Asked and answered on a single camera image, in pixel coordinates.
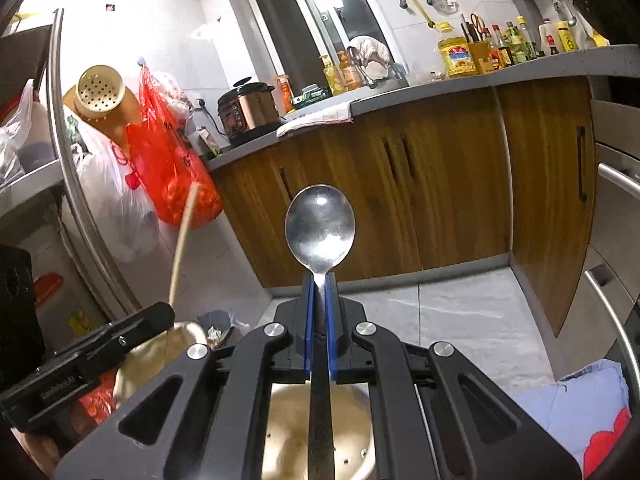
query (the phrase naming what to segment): cabinet door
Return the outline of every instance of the cabinet door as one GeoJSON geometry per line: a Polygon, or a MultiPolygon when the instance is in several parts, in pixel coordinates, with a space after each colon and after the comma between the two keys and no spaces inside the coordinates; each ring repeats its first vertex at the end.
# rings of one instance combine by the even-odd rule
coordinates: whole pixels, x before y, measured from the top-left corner
{"type": "Polygon", "coordinates": [[[387,111],[411,200],[423,269],[509,252],[509,177],[492,91],[387,111]]]}
{"type": "Polygon", "coordinates": [[[580,279],[593,218],[589,85],[586,78],[556,78],[497,91],[511,157],[513,257],[557,336],[580,279]]]}
{"type": "Polygon", "coordinates": [[[270,146],[213,174],[229,223],[264,287],[301,285],[304,275],[284,237],[289,197],[277,150],[270,146]]]}
{"type": "Polygon", "coordinates": [[[394,180],[384,131],[370,116],[324,126],[278,146],[293,194],[312,184],[329,184],[353,207],[356,236],[335,268],[340,281],[420,270],[407,196],[394,180]]]}

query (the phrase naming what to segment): cabinet handle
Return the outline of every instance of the cabinet handle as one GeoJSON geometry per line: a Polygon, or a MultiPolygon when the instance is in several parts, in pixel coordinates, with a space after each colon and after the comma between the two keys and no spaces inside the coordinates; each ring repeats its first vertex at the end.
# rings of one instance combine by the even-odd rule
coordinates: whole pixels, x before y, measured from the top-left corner
{"type": "Polygon", "coordinates": [[[411,152],[409,151],[409,144],[406,142],[405,134],[400,134],[402,140],[402,148],[404,148],[404,156],[406,157],[406,163],[409,167],[409,175],[411,178],[415,178],[414,161],[411,158],[411,152]]]}
{"type": "Polygon", "coordinates": [[[382,144],[385,147],[386,158],[388,159],[389,167],[391,168],[391,176],[394,178],[394,180],[397,180],[397,177],[396,177],[396,165],[394,164],[393,157],[391,157],[391,148],[389,147],[389,143],[386,140],[386,137],[382,137],[382,144]]]}
{"type": "Polygon", "coordinates": [[[578,196],[580,202],[586,202],[587,194],[582,188],[582,146],[586,142],[584,126],[578,126],[576,128],[576,139],[578,141],[578,196]]]}
{"type": "Polygon", "coordinates": [[[631,177],[626,176],[622,171],[612,168],[609,164],[601,162],[598,164],[598,174],[606,178],[612,184],[624,189],[634,198],[640,200],[640,184],[631,177]]]}
{"type": "Polygon", "coordinates": [[[625,327],[622,326],[622,323],[618,319],[618,315],[616,311],[613,310],[613,307],[609,303],[609,300],[604,294],[600,283],[595,277],[594,273],[591,270],[584,271],[584,277],[587,279],[591,288],[596,293],[598,299],[602,303],[602,306],[609,314],[609,319],[613,324],[613,327],[616,329],[616,333],[618,334],[618,342],[620,343],[620,348],[622,348],[622,354],[625,357],[626,364],[629,368],[629,375],[631,376],[631,385],[633,396],[636,401],[640,400],[640,368],[638,367],[638,359],[636,358],[636,352],[634,348],[631,346],[631,341],[629,341],[628,336],[625,332],[625,327]]]}
{"type": "Polygon", "coordinates": [[[291,190],[289,189],[289,184],[287,183],[287,175],[284,172],[284,168],[280,168],[280,180],[282,181],[282,185],[284,186],[285,191],[287,192],[287,196],[289,197],[289,202],[293,200],[293,195],[291,194],[291,190]]]}

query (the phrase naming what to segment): scissors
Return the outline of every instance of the scissors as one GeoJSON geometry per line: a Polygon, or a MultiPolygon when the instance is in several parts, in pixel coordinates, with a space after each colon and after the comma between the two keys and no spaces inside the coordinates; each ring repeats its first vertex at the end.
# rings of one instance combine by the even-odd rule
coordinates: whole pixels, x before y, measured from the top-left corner
{"type": "Polygon", "coordinates": [[[482,16],[476,13],[471,14],[471,24],[474,26],[475,30],[478,32],[478,38],[480,41],[484,39],[484,30],[486,29],[486,25],[484,24],[484,20],[482,16]]]}

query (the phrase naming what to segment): electric pressure cooker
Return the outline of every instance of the electric pressure cooker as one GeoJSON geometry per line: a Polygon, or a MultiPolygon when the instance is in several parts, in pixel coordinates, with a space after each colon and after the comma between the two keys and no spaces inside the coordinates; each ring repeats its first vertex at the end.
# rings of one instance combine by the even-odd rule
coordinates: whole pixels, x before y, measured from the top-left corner
{"type": "Polygon", "coordinates": [[[274,87],[249,83],[249,79],[241,79],[218,99],[218,115],[233,147],[268,134],[282,124],[271,95],[274,87]]]}

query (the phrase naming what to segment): metal screw cap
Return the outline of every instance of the metal screw cap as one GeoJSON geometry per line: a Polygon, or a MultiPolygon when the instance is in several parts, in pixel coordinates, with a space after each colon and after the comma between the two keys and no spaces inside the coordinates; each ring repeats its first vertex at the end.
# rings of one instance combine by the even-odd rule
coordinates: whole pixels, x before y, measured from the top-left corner
{"type": "Polygon", "coordinates": [[[203,345],[202,343],[196,343],[195,345],[191,345],[187,348],[187,355],[195,360],[202,359],[209,352],[209,348],[207,345],[203,345]]]}
{"type": "Polygon", "coordinates": [[[370,321],[363,321],[356,325],[356,332],[360,335],[371,335],[376,332],[376,326],[370,321]]]}
{"type": "Polygon", "coordinates": [[[438,341],[433,345],[433,351],[440,357],[449,357],[450,355],[453,355],[453,345],[446,341],[438,341]]]}
{"type": "Polygon", "coordinates": [[[277,337],[284,332],[284,327],[280,323],[269,323],[264,327],[264,333],[269,337],[277,337]]]}

